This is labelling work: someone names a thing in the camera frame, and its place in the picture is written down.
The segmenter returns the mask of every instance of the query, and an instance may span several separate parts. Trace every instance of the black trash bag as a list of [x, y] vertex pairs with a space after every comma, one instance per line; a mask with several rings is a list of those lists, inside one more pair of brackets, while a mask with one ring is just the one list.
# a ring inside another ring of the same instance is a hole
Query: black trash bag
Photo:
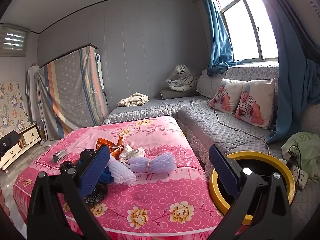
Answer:
[[97, 182], [92, 193], [84, 197], [84, 201], [89, 206], [95, 206], [96, 204], [99, 204], [107, 196], [107, 193], [107, 184]]
[[[92, 154], [96, 152], [93, 149], [86, 149], [80, 153], [80, 161], [84, 161], [90, 157], [92, 157]], [[70, 168], [77, 169], [79, 165], [74, 165], [72, 162], [63, 162], [60, 165], [60, 172], [65, 173]], [[84, 201], [88, 204], [89, 207], [95, 206], [96, 204], [100, 203], [108, 193], [107, 184], [97, 182], [95, 185], [92, 193], [90, 195], [87, 195], [84, 197]]]
[[72, 162], [63, 162], [60, 164], [59, 170], [62, 173], [66, 173], [70, 168], [75, 168], [77, 170], [77, 166], [75, 166]]
[[93, 149], [85, 149], [80, 153], [79, 160], [84, 161], [86, 159], [89, 159], [90, 157], [92, 157], [92, 154], [94, 154], [95, 152], [96, 150], [93, 150]]

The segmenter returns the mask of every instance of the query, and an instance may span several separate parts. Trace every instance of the orange ribbon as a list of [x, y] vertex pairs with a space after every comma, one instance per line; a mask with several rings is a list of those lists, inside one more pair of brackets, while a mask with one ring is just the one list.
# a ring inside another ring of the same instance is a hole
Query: orange ribbon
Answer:
[[103, 138], [98, 138], [97, 141], [97, 150], [102, 146], [106, 145], [109, 147], [110, 154], [115, 157], [116, 159], [119, 159], [119, 155], [122, 153], [124, 146], [123, 146], [123, 136], [120, 136], [118, 139], [117, 145], [115, 145], [113, 142], [110, 142], [108, 140], [105, 140]]

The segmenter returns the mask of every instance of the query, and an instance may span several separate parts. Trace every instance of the yellow flower print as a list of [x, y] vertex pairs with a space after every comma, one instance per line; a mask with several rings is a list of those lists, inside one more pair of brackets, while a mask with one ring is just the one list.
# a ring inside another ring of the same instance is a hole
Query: yellow flower print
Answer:
[[131, 227], [136, 227], [136, 229], [139, 229], [140, 227], [143, 227], [149, 220], [149, 217], [147, 215], [148, 210], [146, 209], [140, 209], [138, 207], [133, 207], [133, 210], [128, 210], [128, 217], [127, 221], [130, 223]]
[[26, 179], [26, 181], [23, 183], [23, 186], [29, 186], [32, 183], [32, 179]]
[[130, 130], [128, 130], [128, 129], [122, 129], [120, 132], [117, 132], [117, 135], [119, 135], [121, 137], [129, 132], [130, 132]]
[[217, 214], [223, 219], [223, 214], [219, 211], [219, 209], [213, 204], [214, 208], [216, 209]]
[[146, 125], [146, 124], [150, 124], [151, 121], [150, 120], [142, 120], [138, 122], [138, 125]]
[[107, 211], [106, 204], [98, 204], [95, 207], [91, 208], [91, 212], [95, 217], [101, 217]]
[[70, 211], [70, 207], [69, 207], [69, 204], [67, 202], [63, 205], [63, 211], [64, 212]]
[[20, 183], [22, 180], [23, 180], [23, 176], [21, 176], [21, 177], [18, 179], [17, 183]]
[[170, 206], [170, 221], [179, 222], [184, 224], [186, 221], [190, 221], [194, 214], [195, 208], [193, 205], [189, 205], [188, 201], [182, 201], [181, 203], [175, 203]]

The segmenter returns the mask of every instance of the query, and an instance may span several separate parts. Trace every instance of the pink bedspread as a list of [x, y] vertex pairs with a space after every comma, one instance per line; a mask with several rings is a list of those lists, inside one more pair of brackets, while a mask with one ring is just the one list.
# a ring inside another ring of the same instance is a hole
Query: pink bedspread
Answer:
[[[208, 181], [177, 122], [169, 116], [142, 121], [102, 125], [75, 130], [42, 154], [13, 186], [13, 197], [26, 222], [30, 195], [40, 171], [59, 174], [59, 165], [51, 163], [52, 155], [68, 149], [68, 158], [78, 159], [80, 152], [96, 148], [98, 137], [143, 147], [147, 157], [171, 152], [177, 169], [170, 173], [137, 175], [133, 187], [108, 185], [108, 196], [91, 209], [112, 239], [201, 239], [205, 240], [221, 221], [213, 205]], [[80, 233], [68, 204], [61, 205], [71, 228]]]

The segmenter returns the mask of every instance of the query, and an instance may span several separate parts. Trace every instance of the lace trim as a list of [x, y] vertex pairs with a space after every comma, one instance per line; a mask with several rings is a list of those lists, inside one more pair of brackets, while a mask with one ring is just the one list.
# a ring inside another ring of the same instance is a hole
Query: lace trim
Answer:
[[138, 121], [148, 118], [155, 118], [164, 115], [168, 115], [177, 119], [178, 111], [185, 106], [198, 106], [198, 105], [206, 105], [207, 101], [194, 101], [190, 104], [183, 104], [180, 106], [167, 107], [167, 108], [154, 108], [154, 109], [146, 109], [146, 110], [138, 110], [131, 111], [128, 109], [127, 112], [124, 113], [115, 113], [107, 116], [103, 124], [112, 124], [112, 123], [121, 123], [121, 122], [131, 122]]
[[192, 134], [192, 131], [190, 131], [188, 127], [183, 125], [180, 120], [178, 120], [178, 125], [180, 126], [182, 132], [184, 133], [188, 142], [190, 143], [192, 150], [199, 152], [199, 158], [205, 164], [204, 172], [206, 176], [209, 177], [212, 171], [212, 164], [209, 160], [208, 151], [202, 145], [200, 140]]

